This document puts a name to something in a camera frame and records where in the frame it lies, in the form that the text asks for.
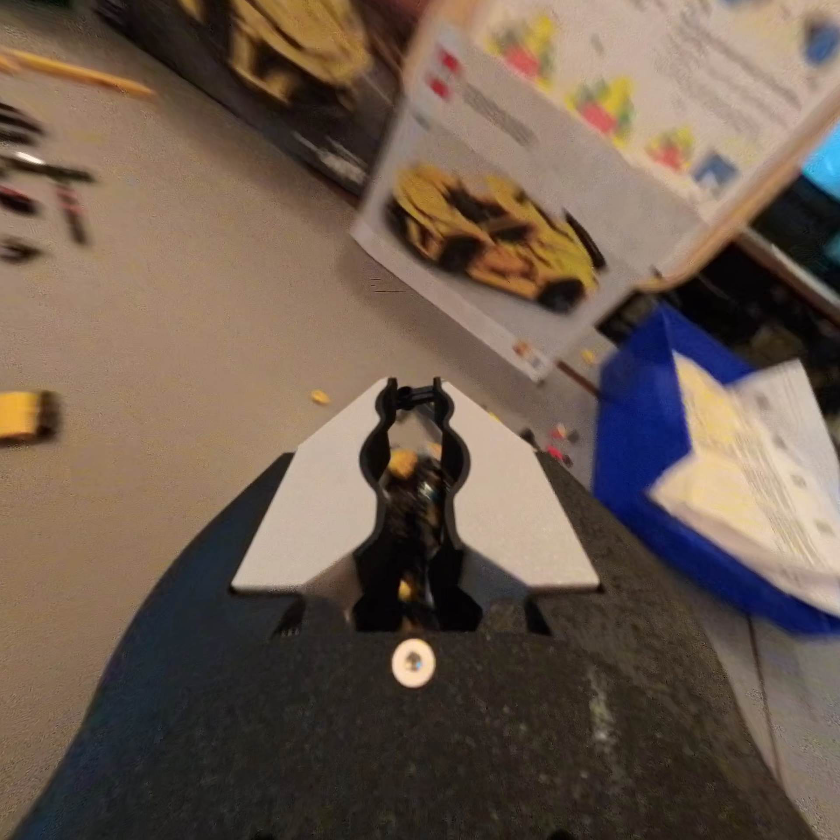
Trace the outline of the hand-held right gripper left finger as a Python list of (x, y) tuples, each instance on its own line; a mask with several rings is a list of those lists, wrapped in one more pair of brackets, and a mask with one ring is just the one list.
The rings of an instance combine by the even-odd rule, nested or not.
[(231, 581), (237, 595), (291, 595), (335, 605), (361, 599), (358, 554), (382, 535), (382, 476), (391, 459), (397, 380), (381, 379), (292, 454)]

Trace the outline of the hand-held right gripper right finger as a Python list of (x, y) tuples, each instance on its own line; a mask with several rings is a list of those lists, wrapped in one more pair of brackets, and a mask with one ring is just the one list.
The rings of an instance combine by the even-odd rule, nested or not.
[(596, 592), (601, 581), (533, 447), (435, 379), (444, 478), (435, 610), (476, 629), (499, 602)]

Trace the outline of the pile of toy bricks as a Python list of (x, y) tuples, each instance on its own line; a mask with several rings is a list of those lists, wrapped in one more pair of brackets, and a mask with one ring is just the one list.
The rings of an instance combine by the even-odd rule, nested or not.
[[(358, 602), (354, 608), (359, 629), (410, 627), (444, 633), (477, 630), (442, 629), (435, 610), (435, 554), (440, 544), (445, 489), (441, 451), (441, 441), (423, 453), (404, 448), (392, 451), (382, 476), (386, 507), (382, 541), (377, 546), (379, 554), (365, 586), (366, 606)], [(533, 610), (532, 603), (544, 596), (556, 595), (534, 596), (522, 605), (509, 603), (528, 613)], [(502, 603), (508, 602), (493, 605), (480, 623)]]

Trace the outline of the grey desk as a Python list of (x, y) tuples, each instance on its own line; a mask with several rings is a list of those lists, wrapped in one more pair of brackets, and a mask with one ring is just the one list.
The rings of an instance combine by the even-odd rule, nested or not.
[[(89, 13), (2, 6), (5, 46), (148, 81), (152, 101), (2, 79), (48, 159), (92, 172), (92, 240), (52, 191), (3, 235), (2, 388), (57, 438), (2, 448), (2, 838), (814, 838), (770, 757), (733, 610), (686, 587), (541, 457), (604, 592), (401, 638), (327, 604), (229, 596), (284, 453), (377, 380), (450, 380), (518, 432), (589, 420), (350, 240), (354, 210)], [(322, 390), (321, 406), (310, 392)]]

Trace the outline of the blue plastic bin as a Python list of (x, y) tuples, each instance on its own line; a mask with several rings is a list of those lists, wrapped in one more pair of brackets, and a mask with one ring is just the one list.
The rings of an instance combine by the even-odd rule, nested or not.
[(837, 637), (837, 616), (783, 593), (648, 497), (690, 451), (674, 353), (722, 385), (757, 372), (680, 312), (658, 305), (602, 367), (594, 497), (672, 570), (741, 612), (792, 634)]

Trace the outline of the folded white instruction sheets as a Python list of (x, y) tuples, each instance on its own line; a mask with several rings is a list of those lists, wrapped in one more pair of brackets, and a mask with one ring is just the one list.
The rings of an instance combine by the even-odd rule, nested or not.
[(838, 454), (804, 365), (724, 385), (682, 353), (674, 361), (689, 450), (649, 498), (736, 565), (838, 618)]

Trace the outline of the white booklet yellow car picture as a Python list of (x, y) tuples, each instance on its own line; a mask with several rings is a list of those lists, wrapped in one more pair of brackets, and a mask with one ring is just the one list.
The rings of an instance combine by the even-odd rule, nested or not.
[(532, 382), (702, 232), (696, 210), (434, 17), (351, 235)]

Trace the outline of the yellow black brick block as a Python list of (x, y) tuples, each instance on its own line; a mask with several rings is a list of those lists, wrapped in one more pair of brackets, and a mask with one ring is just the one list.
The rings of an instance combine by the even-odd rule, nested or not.
[(54, 392), (1, 392), (1, 446), (48, 440), (59, 428), (60, 399)]

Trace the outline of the black beam two red pins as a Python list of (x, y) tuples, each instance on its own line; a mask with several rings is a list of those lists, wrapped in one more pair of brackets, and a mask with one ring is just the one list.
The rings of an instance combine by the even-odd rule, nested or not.
[(72, 184), (63, 181), (55, 181), (55, 190), (59, 209), (66, 220), (72, 241), (80, 246), (88, 246), (90, 238), (77, 190)]

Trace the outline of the short grey beam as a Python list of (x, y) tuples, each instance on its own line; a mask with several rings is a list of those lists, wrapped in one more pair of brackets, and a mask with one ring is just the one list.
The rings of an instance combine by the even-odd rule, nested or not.
[(67, 166), (51, 164), (46, 161), (35, 158), (31, 154), (17, 152), (1, 153), (1, 175), (5, 177), (7, 173), (20, 172), (28, 175), (37, 175), (48, 178), (58, 182), (68, 183), (96, 183), (95, 175), (89, 171), (73, 169)]

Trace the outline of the dark toy car box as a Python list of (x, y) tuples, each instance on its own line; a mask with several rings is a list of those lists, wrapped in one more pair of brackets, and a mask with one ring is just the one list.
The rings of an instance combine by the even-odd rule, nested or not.
[(100, 1), (100, 18), (270, 142), (364, 192), (422, 7), (395, 1)]

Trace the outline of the long yellow toy beam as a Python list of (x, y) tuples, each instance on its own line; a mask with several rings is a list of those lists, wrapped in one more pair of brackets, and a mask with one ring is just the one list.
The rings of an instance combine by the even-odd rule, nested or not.
[(2, 72), (7, 74), (13, 75), (26, 71), (83, 86), (114, 91), (134, 98), (150, 99), (156, 96), (153, 89), (138, 81), (56, 59), (37, 56), (18, 49), (1, 48), (1, 68)]

